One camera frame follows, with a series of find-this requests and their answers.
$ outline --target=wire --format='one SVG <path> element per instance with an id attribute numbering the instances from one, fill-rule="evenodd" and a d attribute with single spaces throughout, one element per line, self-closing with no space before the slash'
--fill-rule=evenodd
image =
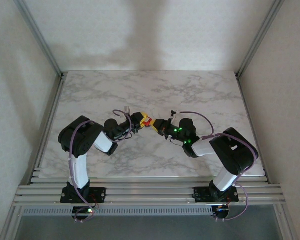
<path id="1" fill-rule="evenodd" d="M 235 184 L 236 186 L 238 186 L 239 188 L 241 188 L 245 194 L 245 198 L 246 198 L 246 204 L 245 204 L 245 208 L 243 209 L 243 211 L 238 214 L 237 216 L 234 216 L 234 217 L 231 217 L 231 218 L 226 218 L 226 219 L 223 219 L 223 221 L 230 221 L 230 220 L 233 220 L 233 219 L 236 219 L 238 217 L 240 217 L 242 214 L 244 214 L 246 211 L 247 211 L 247 208 L 248 208 L 248 205 L 249 205 L 249 199 L 248 199 L 248 193 L 247 191 L 245 190 L 245 188 L 239 184 L 239 183 L 236 183 Z"/>
<path id="2" fill-rule="evenodd" d="M 74 130 L 73 134 L 72 134 L 72 137 L 71 137 L 71 141 L 70 141 L 70 147 L 69 147 L 69 170 L 70 170 L 70 178 L 71 178 L 71 181 L 72 181 L 72 184 L 73 184 L 73 187 L 76 191 L 76 194 L 79 196 L 79 198 L 92 210 L 92 213 L 90 216 L 88 216 L 86 219 L 82 219 L 80 222 L 81 223 L 84 223 L 88 220 L 90 220 L 94 214 L 95 214 L 95 211 L 94 211 L 94 208 L 90 205 L 90 203 L 88 203 L 85 198 L 80 194 L 79 190 L 78 190 L 78 185 L 76 183 L 76 180 L 75 180 L 75 177 L 74 177 L 74 167 L 73 167 L 73 161 L 72 161 L 72 151 L 73 151 L 73 147 L 74 147 L 74 141 L 75 141 L 75 136 L 79 130 L 79 128 L 81 128 L 83 125 L 86 125 L 86 124 L 89 124 L 89 123 L 94 123 L 94 121 L 84 121 L 82 123 L 80 123 Z M 74 216 L 74 222 L 76 223 L 77 222 L 77 214 L 82 211 L 82 208 L 79 209 L 75 216 Z"/>
<path id="3" fill-rule="evenodd" d="M 176 145 L 176 146 L 182 147 L 182 145 L 175 144 L 174 142 L 172 142 L 171 137 L 170 137 L 170 143 L 172 143 L 172 144 L 174 144 L 174 145 Z"/>
<path id="4" fill-rule="evenodd" d="M 127 137 L 128 137 L 128 135 L 131 133 L 131 131 L 132 131 L 132 121 L 131 121 L 131 118 L 130 118 L 129 114 L 126 113 L 126 112 L 124 112 L 124 111 L 115 109 L 115 110 L 113 110 L 112 112 L 113 112 L 114 115 L 119 116 L 119 117 L 120 117 L 120 115 L 117 114 L 116 112 L 119 112 L 119 113 L 124 114 L 124 115 L 126 116 L 126 118 L 129 120 L 129 123 L 130 123 L 129 131 L 128 131 L 127 134 L 124 136 L 124 138 L 119 139 L 119 140 L 112 140 L 112 139 L 110 139 L 111 142 L 113 142 L 113 143 L 120 143 L 120 142 L 122 142 L 123 140 L 126 140 Z"/>
<path id="5" fill-rule="evenodd" d="M 195 111 L 181 111 L 180 113 L 181 114 L 196 114 L 196 115 L 199 115 L 199 116 L 203 117 L 210 124 L 212 133 L 210 135 L 207 135 L 207 136 L 202 136 L 201 137 L 202 140 L 209 139 L 209 138 L 212 138 L 214 136 L 215 128 L 214 128 L 213 124 L 211 123 L 211 121 L 206 116 L 202 115 L 201 113 L 195 112 Z"/>
<path id="6" fill-rule="evenodd" d="M 228 206 L 231 203 L 230 197 L 226 196 L 226 206 Z"/>
<path id="7" fill-rule="evenodd" d="M 132 139 L 132 133 L 130 132 L 130 137 L 127 137 L 125 140 L 128 140 L 128 139 Z"/>
<path id="8" fill-rule="evenodd" d="M 97 203 L 97 200 L 96 200 L 96 198 L 94 197 L 95 195 L 94 194 L 90 194 L 89 195 L 89 197 L 91 197 L 93 200 L 94 200 L 94 206 L 92 207 L 93 209 L 95 209 L 96 208 L 96 206 L 98 206 L 98 210 L 100 209 L 100 206 L 99 206 L 99 204 Z M 84 207 L 82 207 L 82 208 L 80 208 L 78 211 L 76 211 L 76 213 L 75 213 L 75 215 L 74 215 L 74 220 L 76 220 L 77 219 L 77 216 L 78 216 L 78 214 L 82 211 L 82 210 L 85 210 L 85 209 L 89 209 L 89 207 L 88 206 L 84 206 Z"/>

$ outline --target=red object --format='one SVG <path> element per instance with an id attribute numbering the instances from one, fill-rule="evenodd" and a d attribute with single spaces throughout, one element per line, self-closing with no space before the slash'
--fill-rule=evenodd
<path id="1" fill-rule="evenodd" d="M 146 127 L 149 127 L 151 121 L 152 121 L 152 118 L 148 117 L 146 119 L 149 119 L 148 121 L 144 121 L 142 124 L 144 124 Z"/>

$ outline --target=perforated metal strip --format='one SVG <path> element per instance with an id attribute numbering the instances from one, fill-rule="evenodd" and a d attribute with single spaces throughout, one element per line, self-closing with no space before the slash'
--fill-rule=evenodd
<path id="1" fill-rule="evenodd" d="M 29 206 L 23 216 L 71 216 L 72 207 Z M 211 206 L 103 206 L 96 216 L 194 216 L 211 215 Z"/>

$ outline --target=marble table surface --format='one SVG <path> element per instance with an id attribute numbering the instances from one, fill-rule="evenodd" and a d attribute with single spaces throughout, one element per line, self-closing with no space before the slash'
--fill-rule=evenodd
<path id="1" fill-rule="evenodd" d="M 254 146 L 240 90 L 231 71 L 70 71 L 65 80 L 53 121 L 40 178 L 68 177 L 68 154 L 58 143 L 60 131 L 81 115 L 104 124 L 109 118 L 125 121 L 113 109 L 146 112 L 155 119 L 168 119 L 171 110 L 194 111 L 213 123 L 215 132 L 235 128 Z M 179 114 L 174 122 L 192 118 L 199 136 L 211 133 L 200 116 Z M 212 177 L 222 163 L 218 157 L 187 157 L 151 127 L 119 143 L 112 156 L 94 147 L 88 152 L 88 175 L 101 177 Z M 264 176 L 260 159 L 246 176 Z"/>

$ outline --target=white wall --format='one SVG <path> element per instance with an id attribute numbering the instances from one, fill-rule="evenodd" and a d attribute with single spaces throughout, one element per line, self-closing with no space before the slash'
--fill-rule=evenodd
<path id="1" fill-rule="evenodd" d="M 26 0 L 63 71 L 237 71 L 273 0 Z"/>
<path id="2" fill-rule="evenodd" d="M 56 74 L 12 0 L 0 0 L 0 233 L 34 157 Z"/>
<path id="3" fill-rule="evenodd" d="M 300 239 L 300 0 L 286 0 L 242 79 L 265 167 Z"/>

